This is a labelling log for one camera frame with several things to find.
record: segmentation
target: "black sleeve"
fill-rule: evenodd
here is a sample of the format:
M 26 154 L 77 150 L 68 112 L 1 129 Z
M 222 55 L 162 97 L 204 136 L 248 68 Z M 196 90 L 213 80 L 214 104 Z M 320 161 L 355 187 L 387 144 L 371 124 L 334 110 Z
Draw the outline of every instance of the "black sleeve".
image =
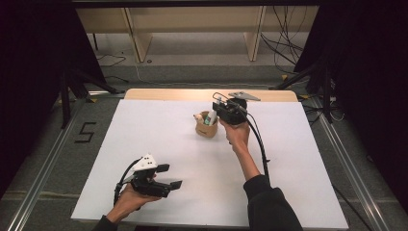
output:
M 117 230 L 117 224 L 112 223 L 110 220 L 106 218 L 106 216 L 102 216 L 102 219 L 93 227 L 92 231 L 115 231 Z
M 273 189 L 265 175 L 249 179 L 243 188 L 248 197 L 248 219 L 252 231 L 303 230 L 282 191 Z

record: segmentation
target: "wrist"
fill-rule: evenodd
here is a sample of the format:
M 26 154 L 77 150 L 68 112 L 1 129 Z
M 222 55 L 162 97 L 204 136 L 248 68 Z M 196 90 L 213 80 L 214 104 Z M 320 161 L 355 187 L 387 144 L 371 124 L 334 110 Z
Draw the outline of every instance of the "wrist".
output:
M 113 209 L 106 215 L 106 218 L 115 224 L 120 223 L 121 220 L 127 218 L 129 216 L 129 212 L 119 209 L 117 207 L 113 207 Z

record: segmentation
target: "small basket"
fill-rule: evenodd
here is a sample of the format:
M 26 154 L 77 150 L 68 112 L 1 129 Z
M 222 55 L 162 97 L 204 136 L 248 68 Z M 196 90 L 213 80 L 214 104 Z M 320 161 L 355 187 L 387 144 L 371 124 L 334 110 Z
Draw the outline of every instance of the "small basket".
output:
M 201 112 L 200 114 L 203 116 L 205 119 L 207 117 L 208 111 Z M 217 128 L 218 128 L 218 117 L 216 117 L 216 120 L 214 121 L 213 125 L 206 125 L 204 123 L 198 122 L 195 125 L 195 132 L 197 132 L 198 135 L 206 137 L 206 138 L 213 138 L 216 133 L 217 133 Z

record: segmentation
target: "black curtain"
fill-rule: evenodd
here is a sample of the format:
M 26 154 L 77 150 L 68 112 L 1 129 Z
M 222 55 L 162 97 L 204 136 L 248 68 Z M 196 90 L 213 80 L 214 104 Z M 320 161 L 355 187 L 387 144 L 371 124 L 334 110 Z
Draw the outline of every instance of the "black curtain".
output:
M 33 152 L 61 75 L 79 68 L 106 83 L 75 9 L 60 2 L 0 1 L 0 196 Z

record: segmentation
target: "stand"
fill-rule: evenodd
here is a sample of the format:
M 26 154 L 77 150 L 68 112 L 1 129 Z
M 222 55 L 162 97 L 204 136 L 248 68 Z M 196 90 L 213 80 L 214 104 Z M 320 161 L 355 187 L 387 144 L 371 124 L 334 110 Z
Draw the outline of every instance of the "stand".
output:
M 61 77 L 61 99 L 63 101 L 63 125 L 62 129 L 65 128 L 66 124 L 71 118 L 71 112 L 69 107 L 69 97 L 68 88 L 72 90 L 77 98 L 85 98 L 89 95 L 87 88 L 84 86 L 84 82 L 90 82 L 97 87 L 108 91 L 111 94 L 124 93 L 125 90 L 117 90 L 96 80 L 94 77 L 88 75 L 87 73 L 79 69 L 70 69 L 63 73 Z
M 306 87 L 309 93 L 316 93 L 320 87 L 323 88 L 323 113 L 327 120 L 332 123 L 330 115 L 330 94 L 331 94 L 331 78 L 336 69 L 336 64 L 344 52 L 346 42 L 348 41 L 354 25 L 359 18 L 360 12 L 363 9 L 364 1 L 353 0 L 348 5 L 344 13 L 343 20 L 338 25 L 329 37 L 329 40 L 323 47 L 319 59 L 309 67 L 300 71 L 293 78 L 285 81 L 285 83 L 276 87 L 268 88 L 269 90 L 284 90 L 291 84 L 301 80 L 305 76 L 310 75 L 311 79 Z

